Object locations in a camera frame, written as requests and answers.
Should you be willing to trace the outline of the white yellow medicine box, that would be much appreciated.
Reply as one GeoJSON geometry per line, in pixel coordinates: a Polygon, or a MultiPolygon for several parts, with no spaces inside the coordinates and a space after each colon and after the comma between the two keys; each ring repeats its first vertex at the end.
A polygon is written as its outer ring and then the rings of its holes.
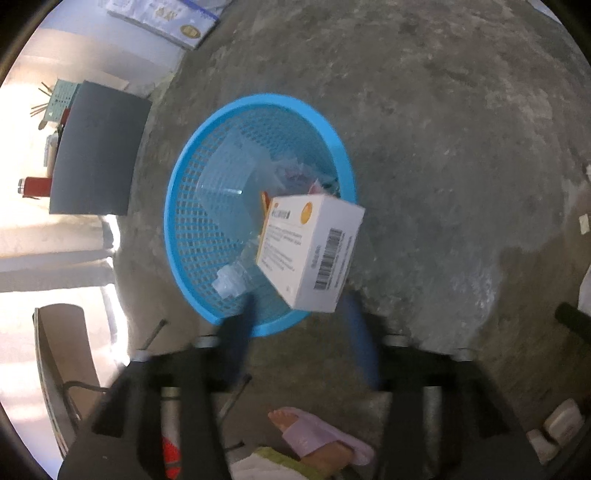
{"type": "Polygon", "coordinates": [[[273,198],[256,264],[293,310],[337,309],[365,209],[327,194],[273,198]]]}

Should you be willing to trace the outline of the clear plastic bag red print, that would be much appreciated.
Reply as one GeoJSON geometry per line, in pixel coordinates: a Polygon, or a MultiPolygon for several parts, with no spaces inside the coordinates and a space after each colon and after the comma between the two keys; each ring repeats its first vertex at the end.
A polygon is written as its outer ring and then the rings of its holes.
{"type": "Polygon", "coordinates": [[[276,192],[281,195],[339,194],[339,181],[315,166],[284,158],[273,162],[276,192]]]}

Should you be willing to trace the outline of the green plastic bottle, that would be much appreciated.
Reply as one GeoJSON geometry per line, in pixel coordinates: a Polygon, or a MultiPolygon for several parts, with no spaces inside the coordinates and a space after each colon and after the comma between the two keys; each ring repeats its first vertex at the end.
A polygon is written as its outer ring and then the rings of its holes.
{"type": "Polygon", "coordinates": [[[256,253],[266,217],[266,200],[281,195],[273,157],[256,141],[232,130],[207,160],[197,181],[197,200],[222,235],[238,243],[238,252],[217,270],[212,288],[222,299],[236,298],[259,282],[256,253]]]}

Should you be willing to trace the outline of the blue mesh trash basket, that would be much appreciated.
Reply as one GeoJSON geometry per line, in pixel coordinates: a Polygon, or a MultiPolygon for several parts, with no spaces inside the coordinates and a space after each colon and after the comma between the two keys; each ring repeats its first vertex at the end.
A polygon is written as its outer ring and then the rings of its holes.
{"type": "Polygon", "coordinates": [[[167,187],[163,235],[168,265],[182,295],[217,325],[239,311],[212,283],[263,228],[260,194],[279,193],[277,164],[311,168],[356,202],[356,180],[341,138],[317,110],[297,98],[256,94],[223,106],[179,154],[167,187]]]}

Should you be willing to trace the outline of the floral tablecloth table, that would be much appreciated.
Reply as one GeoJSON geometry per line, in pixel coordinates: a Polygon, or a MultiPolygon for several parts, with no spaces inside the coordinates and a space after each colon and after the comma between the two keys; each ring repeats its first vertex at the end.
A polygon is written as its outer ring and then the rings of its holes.
{"type": "Polygon", "coordinates": [[[65,456],[107,389],[97,377],[81,307],[43,306],[34,311],[32,321],[42,395],[58,449],[65,456]]]}

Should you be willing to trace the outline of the pink slipper foot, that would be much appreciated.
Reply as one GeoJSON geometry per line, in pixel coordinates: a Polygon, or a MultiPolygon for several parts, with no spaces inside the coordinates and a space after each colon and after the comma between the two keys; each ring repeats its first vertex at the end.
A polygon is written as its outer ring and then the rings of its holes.
{"type": "Polygon", "coordinates": [[[283,441],[301,464],[330,478],[349,466],[367,466],[375,451],[369,444],[342,432],[314,414],[294,407],[281,407],[267,414],[283,441]]]}

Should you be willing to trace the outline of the red thermos bottle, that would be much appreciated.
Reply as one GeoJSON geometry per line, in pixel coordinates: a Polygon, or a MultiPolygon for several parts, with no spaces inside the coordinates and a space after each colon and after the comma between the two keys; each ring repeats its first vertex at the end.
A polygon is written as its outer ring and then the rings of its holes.
{"type": "Polygon", "coordinates": [[[26,177],[18,182],[18,193],[23,198],[48,198],[51,192],[50,177],[26,177]]]}

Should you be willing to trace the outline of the grey cabinet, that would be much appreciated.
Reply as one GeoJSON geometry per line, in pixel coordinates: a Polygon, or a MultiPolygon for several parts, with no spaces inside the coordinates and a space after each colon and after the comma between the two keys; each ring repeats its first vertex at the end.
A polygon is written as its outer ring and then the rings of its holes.
{"type": "Polygon", "coordinates": [[[127,214],[150,108],[127,92],[88,81],[79,86],[57,149],[51,214],[127,214]]]}

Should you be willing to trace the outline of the teal chopstick holder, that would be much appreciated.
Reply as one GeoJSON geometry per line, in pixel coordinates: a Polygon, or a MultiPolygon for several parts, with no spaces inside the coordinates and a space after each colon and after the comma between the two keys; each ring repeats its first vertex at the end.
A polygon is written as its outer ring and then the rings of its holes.
{"type": "Polygon", "coordinates": [[[45,103],[32,107],[29,115],[31,117],[43,115],[42,122],[60,124],[63,115],[71,108],[80,84],[58,79],[53,87],[45,83],[41,85],[39,91],[48,99],[45,103]]]}

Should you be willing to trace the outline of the tissue paper pack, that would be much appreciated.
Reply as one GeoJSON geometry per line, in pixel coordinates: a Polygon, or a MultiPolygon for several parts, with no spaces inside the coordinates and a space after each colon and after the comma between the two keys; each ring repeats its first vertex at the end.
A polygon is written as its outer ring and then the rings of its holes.
{"type": "Polygon", "coordinates": [[[219,19],[194,1],[125,0],[106,2],[114,17],[148,30],[186,49],[194,50],[214,30],[219,19]]]}

